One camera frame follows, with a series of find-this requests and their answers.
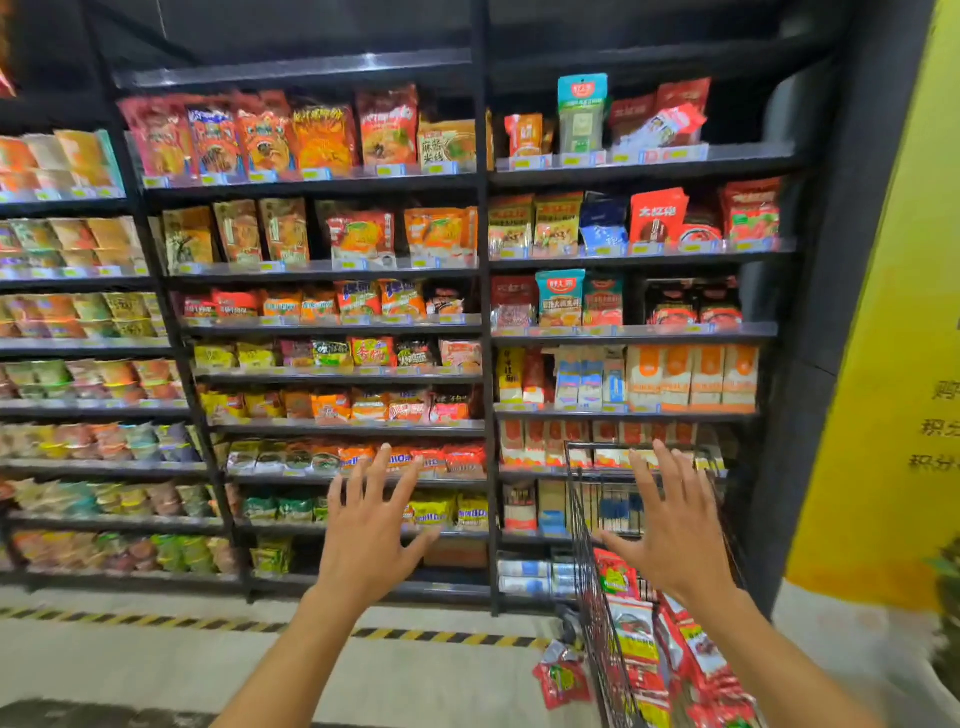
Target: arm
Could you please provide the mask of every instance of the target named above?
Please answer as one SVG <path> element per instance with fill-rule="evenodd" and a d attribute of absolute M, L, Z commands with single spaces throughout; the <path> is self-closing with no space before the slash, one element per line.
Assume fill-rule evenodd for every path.
<path fill-rule="evenodd" d="M 423 463 L 407 468 L 389 501 L 383 486 L 390 461 L 384 445 L 367 473 L 358 465 L 347 484 L 330 483 L 329 520 L 316 585 L 303 597 L 286 632 L 276 641 L 220 717 L 215 728 L 304 728 L 310 725 L 326 681 L 347 644 L 353 625 L 417 567 L 439 529 L 400 545 L 403 509 Z M 363 480 L 367 475 L 367 490 Z"/>
<path fill-rule="evenodd" d="M 704 627 L 771 728 L 881 728 L 737 589 L 707 475 L 659 440 L 654 451 L 663 498 L 646 461 L 635 452 L 630 456 L 643 498 L 643 540 L 629 542 L 606 531 L 600 540 Z"/>

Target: right hand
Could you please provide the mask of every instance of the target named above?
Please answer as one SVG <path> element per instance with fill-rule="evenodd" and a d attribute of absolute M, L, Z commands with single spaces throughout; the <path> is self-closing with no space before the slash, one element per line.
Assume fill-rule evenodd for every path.
<path fill-rule="evenodd" d="M 644 534 L 626 541 L 609 531 L 596 537 L 659 590 L 695 614 L 737 592 L 717 515 L 713 486 L 679 450 L 654 441 L 664 498 L 646 460 L 630 451 L 636 486 L 643 498 Z"/>

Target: teal package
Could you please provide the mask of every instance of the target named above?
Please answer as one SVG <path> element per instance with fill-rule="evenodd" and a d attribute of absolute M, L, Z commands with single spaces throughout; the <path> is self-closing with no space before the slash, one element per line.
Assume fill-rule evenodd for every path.
<path fill-rule="evenodd" d="M 542 327 L 577 327 L 583 323 L 586 277 L 583 268 L 537 273 Z"/>
<path fill-rule="evenodd" d="M 606 73 L 563 76 L 557 81 L 561 154 L 584 154 L 603 149 L 606 104 Z"/>

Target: blue package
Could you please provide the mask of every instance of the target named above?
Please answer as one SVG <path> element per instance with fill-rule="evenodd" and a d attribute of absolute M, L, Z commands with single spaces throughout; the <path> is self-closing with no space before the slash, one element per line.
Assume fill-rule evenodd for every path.
<path fill-rule="evenodd" d="M 542 327 L 578 327 L 583 323 L 586 277 L 583 268 L 537 273 Z"/>
<path fill-rule="evenodd" d="M 627 206 L 625 197 L 607 197 L 588 192 L 580 208 L 580 233 L 587 256 L 627 254 Z"/>

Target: left hand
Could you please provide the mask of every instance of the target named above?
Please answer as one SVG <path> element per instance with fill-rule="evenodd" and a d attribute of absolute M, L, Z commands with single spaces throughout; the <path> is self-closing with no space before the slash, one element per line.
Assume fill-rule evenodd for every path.
<path fill-rule="evenodd" d="M 342 600 L 354 620 L 406 579 L 441 533 L 439 527 L 430 528 L 408 547 L 400 544 L 403 511 L 417 486 L 423 459 L 403 471 L 393 496 L 384 500 L 390 452 L 390 445 L 384 445 L 372 465 L 369 460 L 357 464 L 347 482 L 346 505 L 341 504 L 343 476 L 337 474 L 330 483 L 326 543 L 314 589 Z"/>

